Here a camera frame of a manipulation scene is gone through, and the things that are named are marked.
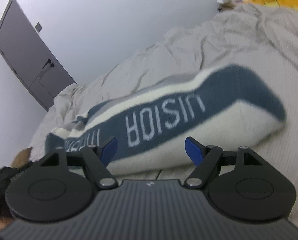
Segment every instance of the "door handle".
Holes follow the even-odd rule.
[[[51,63],[51,60],[50,59],[48,59],[47,60],[47,62],[43,65],[43,67],[42,67],[42,69],[44,69],[45,68],[45,66],[47,65],[47,64],[50,64]]]

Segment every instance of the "wrinkled sheet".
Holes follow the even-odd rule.
[[[173,28],[161,42],[135,54],[85,86],[72,84],[56,98],[33,136],[31,159],[44,155],[52,128],[72,121],[92,106],[155,84],[167,76],[197,73],[237,63],[255,71],[279,96],[287,112],[286,127],[254,150],[296,187],[290,220],[298,226],[298,12],[244,4],[190,30]],[[159,179],[185,179],[194,169],[166,169]],[[121,178],[156,179],[159,171]]]

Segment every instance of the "folded blanket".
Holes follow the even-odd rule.
[[[133,95],[92,107],[48,134],[46,152],[100,145],[110,136],[118,151],[108,169],[115,175],[190,163],[184,140],[225,150],[253,146],[281,128],[280,100],[251,70],[229,65],[198,75],[172,76]]]

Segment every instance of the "ribbed gray surface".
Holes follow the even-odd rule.
[[[298,240],[298,229],[287,220],[264,225],[230,220],[202,192],[184,189],[177,180],[126,180],[100,192],[74,218],[45,225],[17,220],[0,235],[6,240]]]

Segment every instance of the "door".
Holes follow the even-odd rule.
[[[0,22],[0,52],[22,84],[47,110],[74,80],[40,39],[16,0]]]

